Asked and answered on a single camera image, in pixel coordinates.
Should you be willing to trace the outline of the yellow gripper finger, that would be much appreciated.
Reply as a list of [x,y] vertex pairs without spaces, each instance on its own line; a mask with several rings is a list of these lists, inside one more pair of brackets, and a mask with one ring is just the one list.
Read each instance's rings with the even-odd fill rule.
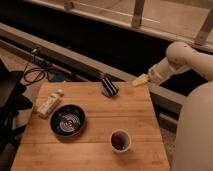
[[133,82],[133,86],[139,86],[141,84],[145,84],[149,81],[148,75],[147,74],[142,74],[139,77],[137,77]]

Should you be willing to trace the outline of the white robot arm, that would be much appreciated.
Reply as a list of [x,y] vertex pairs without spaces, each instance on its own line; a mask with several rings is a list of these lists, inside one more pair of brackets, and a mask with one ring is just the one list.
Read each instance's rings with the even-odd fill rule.
[[194,70],[207,80],[186,98],[179,116],[171,171],[213,171],[213,55],[185,42],[173,42],[166,56],[132,84],[157,85],[171,76]]

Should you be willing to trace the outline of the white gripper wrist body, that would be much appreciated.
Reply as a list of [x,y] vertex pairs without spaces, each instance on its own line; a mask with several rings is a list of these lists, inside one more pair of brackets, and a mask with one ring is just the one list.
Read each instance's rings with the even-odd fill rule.
[[148,77],[152,83],[160,85],[167,81],[174,74],[174,68],[169,64],[166,58],[153,65],[148,70]]

